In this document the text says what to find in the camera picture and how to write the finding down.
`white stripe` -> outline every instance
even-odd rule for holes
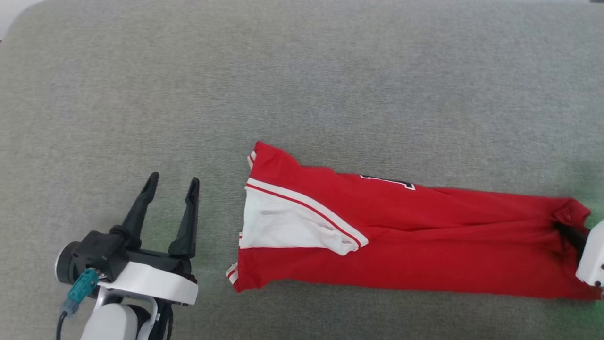
[[[329,210],[329,208],[327,208],[323,204],[317,202],[316,200],[314,200],[304,194],[301,194],[299,192],[295,192],[293,190],[289,190],[286,188],[282,188],[280,186],[264,183],[264,182],[255,180],[253,178],[248,179],[248,184],[256,186],[258,188],[262,188],[267,191],[274,192],[275,194],[279,194],[279,195],[283,195],[285,197],[292,198],[296,201],[300,201],[308,206],[311,206],[315,210],[317,210],[318,212],[322,213],[327,218],[332,220],[340,229],[342,229],[343,231],[347,232],[352,237],[357,239],[359,241],[359,243],[361,244],[361,247],[365,246],[367,243],[369,243],[369,240],[367,239],[367,237],[365,237],[365,235],[363,235],[360,231],[356,230],[353,226],[346,223],[346,221],[344,221],[340,216],[337,216],[333,211]],[[357,250],[358,249],[357,243],[353,240],[350,240],[350,241],[355,246],[355,250]]]
[[[235,262],[235,264],[233,264],[227,271],[226,271],[226,276],[228,276],[232,271],[237,270],[237,263],[239,262]]]

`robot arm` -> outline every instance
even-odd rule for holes
[[[576,276],[591,286],[602,287],[604,283],[604,221],[598,223],[590,231]]]
[[[94,288],[88,296],[97,303],[82,340],[162,340],[166,328],[169,338],[172,305],[188,306],[196,301],[198,286],[190,259],[195,256],[199,180],[191,181],[187,208],[167,253],[141,249],[140,233],[158,181],[159,174],[151,174],[121,226],[114,226],[108,234],[92,231],[82,241],[69,243],[57,258],[55,274],[62,283],[78,283],[80,276],[91,272],[98,275],[98,285],[95,278],[90,282],[86,277]],[[124,298],[148,301],[152,310],[122,304]],[[62,316],[74,313],[77,306],[63,310],[68,312]],[[57,340],[61,325],[60,319]]]

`gray cushion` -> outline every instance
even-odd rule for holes
[[[55,256],[120,223],[152,171],[148,249],[167,249],[201,181],[199,298],[175,307],[174,339],[601,337],[594,302],[295,282],[238,295],[225,271],[256,140],[337,171],[575,196],[590,224],[604,218],[603,16],[451,0],[35,5],[0,45],[2,338],[52,336],[69,289]]]

